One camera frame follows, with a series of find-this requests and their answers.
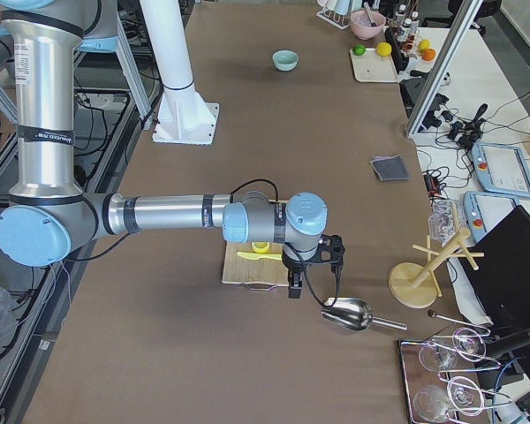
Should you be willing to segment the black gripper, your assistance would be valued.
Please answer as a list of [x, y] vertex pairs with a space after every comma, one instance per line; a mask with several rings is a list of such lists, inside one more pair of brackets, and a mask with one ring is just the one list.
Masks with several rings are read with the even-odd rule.
[[304, 272], [306, 264], [300, 252], [291, 243], [285, 243], [283, 245], [282, 263], [288, 269], [288, 298], [299, 299], [302, 292], [301, 273]]

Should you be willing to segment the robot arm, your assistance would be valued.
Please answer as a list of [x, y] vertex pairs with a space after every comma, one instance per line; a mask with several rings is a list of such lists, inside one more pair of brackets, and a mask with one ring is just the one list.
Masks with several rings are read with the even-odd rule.
[[283, 248], [289, 295], [300, 295], [307, 269], [327, 260], [328, 210], [312, 193], [286, 202], [244, 196], [124, 197], [84, 193], [73, 174], [76, 49], [118, 46], [113, 1], [4, 1], [14, 41], [19, 180], [0, 215], [0, 249], [17, 263], [61, 261], [88, 242], [145, 230], [221, 228], [229, 242]]

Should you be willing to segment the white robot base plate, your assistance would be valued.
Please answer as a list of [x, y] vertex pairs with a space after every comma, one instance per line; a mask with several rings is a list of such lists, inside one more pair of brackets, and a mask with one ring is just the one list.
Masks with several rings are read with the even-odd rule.
[[213, 143], [220, 105], [205, 102], [196, 91], [165, 89], [158, 110], [153, 142], [208, 146]]

